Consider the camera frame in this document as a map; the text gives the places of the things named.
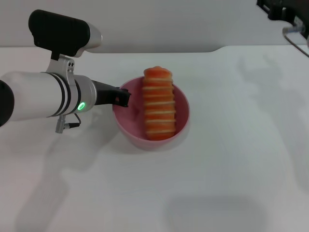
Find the oblong golden bread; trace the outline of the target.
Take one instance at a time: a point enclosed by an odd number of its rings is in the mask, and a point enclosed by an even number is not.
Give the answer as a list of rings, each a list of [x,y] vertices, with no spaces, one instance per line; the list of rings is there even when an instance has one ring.
[[[176,106],[172,73],[155,66],[144,70],[142,96],[145,133],[149,140],[171,138],[176,132]]]

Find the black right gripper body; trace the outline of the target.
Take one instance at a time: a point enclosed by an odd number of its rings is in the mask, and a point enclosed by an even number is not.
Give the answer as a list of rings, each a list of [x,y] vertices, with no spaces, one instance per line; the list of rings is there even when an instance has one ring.
[[[305,29],[301,35],[309,37],[309,0],[274,0],[271,5],[271,19],[274,21],[285,21],[293,26],[297,25],[299,19]]]

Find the pink plastic bowl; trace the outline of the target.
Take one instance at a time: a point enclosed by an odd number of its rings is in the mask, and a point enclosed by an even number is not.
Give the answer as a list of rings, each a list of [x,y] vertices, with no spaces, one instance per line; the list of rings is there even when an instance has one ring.
[[[187,97],[174,85],[176,133],[166,140],[148,140],[143,119],[142,80],[142,76],[136,77],[121,86],[128,89],[131,96],[127,108],[117,105],[112,107],[119,130],[133,145],[144,150],[167,150],[179,146],[186,139],[190,127],[190,106]]]

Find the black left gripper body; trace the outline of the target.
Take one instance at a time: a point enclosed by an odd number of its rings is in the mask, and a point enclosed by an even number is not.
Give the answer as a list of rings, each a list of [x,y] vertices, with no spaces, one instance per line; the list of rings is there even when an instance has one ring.
[[[97,97],[95,105],[112,104],[119,105],[118,93],[119,87],[114,87],[108,84],[104,84],[98,81],[92,81],[97,91]]]

